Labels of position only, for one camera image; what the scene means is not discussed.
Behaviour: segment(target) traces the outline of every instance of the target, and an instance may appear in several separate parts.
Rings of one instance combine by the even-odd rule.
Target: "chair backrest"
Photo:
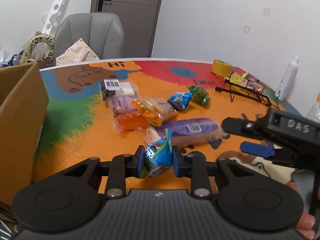
[[[54,38],[54,54],[59,57],[80,38],[100,59],[121,58],[124,34],[119,17],[113,13],[69,15]]]

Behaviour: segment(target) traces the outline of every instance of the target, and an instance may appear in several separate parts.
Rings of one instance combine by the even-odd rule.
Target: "barcode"
[[[120,90],[121,85],[118,79],[105,79],[104,84],[107,90]]]
[[[201,132],[202,131],[200,125],[197,123],[188,125],[188,128],[189,128],[190,132]]]
[[[162,173],[165,173],[167,170],[168,170],[168,167],[166,167],[166,166],[158,167],[157,169],[152,171],[148,177],[150,177],[150,178],[157,177],[157,176],[161,175]]]

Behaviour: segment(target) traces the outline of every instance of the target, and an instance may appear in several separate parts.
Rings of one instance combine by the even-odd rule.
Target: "yellow tape roll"
[[[232,69],[232,65],[215,59],[212,64],[211,72],[221,77],[227,77],[230,75]]]

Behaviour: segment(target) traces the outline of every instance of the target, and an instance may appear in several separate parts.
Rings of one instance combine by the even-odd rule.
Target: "human hand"
[[[297,186],[289,181],[287,186],[298,191]],[[309,213],[303,211],[301,218],[297,224],[296,229],[308,240],[312,240],[315,237],[315,232],[312,230],[313,225],[316,223],[316,218]]]

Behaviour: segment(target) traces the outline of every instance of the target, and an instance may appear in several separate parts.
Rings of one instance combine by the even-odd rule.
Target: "green painted area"
[[[99,97],[92,95],[73,101],[61,101],[49,96],[47,118],[36,152],[36,159],[50,153],[54,144],[64,142],[64,137],[77,135],[78,131],[89,129],[95,113],[91,107],[99,103]]]

